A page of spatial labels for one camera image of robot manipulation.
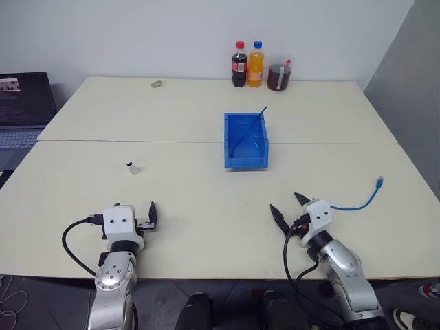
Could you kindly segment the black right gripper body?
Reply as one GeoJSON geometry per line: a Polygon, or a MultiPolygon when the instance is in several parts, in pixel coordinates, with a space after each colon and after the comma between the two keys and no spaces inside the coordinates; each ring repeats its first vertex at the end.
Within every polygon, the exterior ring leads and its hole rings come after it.
{"type": "Polygon", "coordinates": [[[295,222],[293,223],[293,235],[299,236],[300,238],[303,238],[309,231],[309,224],[311,223],[311,219],[308,213],[303,214],[300,216],[295,222]]]}

